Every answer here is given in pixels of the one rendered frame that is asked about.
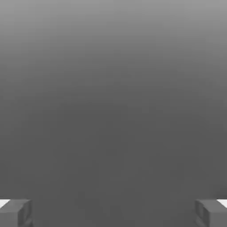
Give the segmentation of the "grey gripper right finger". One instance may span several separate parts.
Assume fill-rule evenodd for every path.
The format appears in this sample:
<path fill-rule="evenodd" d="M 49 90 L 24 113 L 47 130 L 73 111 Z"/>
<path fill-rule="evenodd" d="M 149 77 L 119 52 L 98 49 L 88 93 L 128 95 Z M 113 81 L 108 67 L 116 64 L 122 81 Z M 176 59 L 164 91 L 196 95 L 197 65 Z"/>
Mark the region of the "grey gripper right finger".
<path fill-rule="evenodd" d="M 195 223 L 198 227 L 227 227 L 227 199 L 196 200 Z"/>

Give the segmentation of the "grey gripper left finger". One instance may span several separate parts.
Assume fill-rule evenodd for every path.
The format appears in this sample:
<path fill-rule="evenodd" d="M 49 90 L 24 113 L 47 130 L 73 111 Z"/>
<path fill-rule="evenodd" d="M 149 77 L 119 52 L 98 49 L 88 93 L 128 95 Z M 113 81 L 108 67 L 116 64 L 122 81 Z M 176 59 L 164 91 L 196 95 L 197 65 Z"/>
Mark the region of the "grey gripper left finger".
<path fill-rule="evenodd" d="M 0 199 L 0 227 L 33 227 L 32 200 Z"/>

